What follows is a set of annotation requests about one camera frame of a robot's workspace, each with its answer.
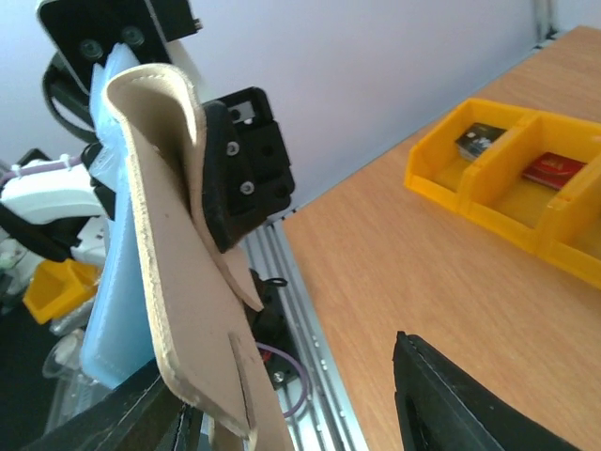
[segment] small yellow container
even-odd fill
[[[455,140],[474,122],[507,132],[472,163]],[[546,152],[586,165],[560,191],[524,179]],[[601,124],[470,99],[411,150],[405,182],[601,288]]]
[[[24,304],[38,324],[60,318],[96,294],[100,270],[73,260],[42,261],[36,268]]]

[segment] screw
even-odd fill
[[[250,195],[254,193],[254,185],[251,181],[245,181],[240,185],[240,192],[244,195]]]
[[[284,379],[285,379],[285,377],[284,377],[284,373],[282,371],[273,373],[273,381],[275,383],[282,383],[284,381]]]
[[[132,49],[137,49],[144,44],[144,34],[137,26],[129,25],[123,28],[123,31],[121,31],[121,38],[123,38],[125,43],[132,47]]]
[[[79,44],[79,51],[82,53],[85,59],[89,61],[98,61],[102,58],[102,47],[97,40],[84,39]]]
[[[238,155],[238,152],[240,152],[240,146],[236,141],[230,141],[229,143],[227,143],[227,150],[225,151],[225,153],[228,157]]]

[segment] beige leather item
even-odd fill
[[[248,439],[250,449],[293,450],[240,291],[207,240],[201,202],[205,121],[190,82],[173,66],[145,65],[118,75],[105,95],[130,153],[146,309],[165,383]],[[233,260],[229,268],[249,273],[241,255]]]

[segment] wooden table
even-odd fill
[[[601,121],[601,31],[569,33],[477,97]],[[370,450],[402,449],[399,330],[572,444],[601,449],[601,291],[405,189],[427,129],[285,221]]]

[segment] black cable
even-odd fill
[[[58,76],[58,69],[55,68],[52,63],[48,66],[48,69],[44,72],[44,76],[42,77],[41,87],[42,93],[44,96],[44,101],[46,102],[46,106],[50,110],[50,114],[53,116],[56,121],[62,125],[67,132],[71,133],[76,138],[81,139],[86,143],[95,143],[98,141],[96,134],[93,131],[83,129],[72,122],[69,122],[64,116],[60,114],[56,105],[53,101],[53,96],[51,93],[51,85],[53,81]]]

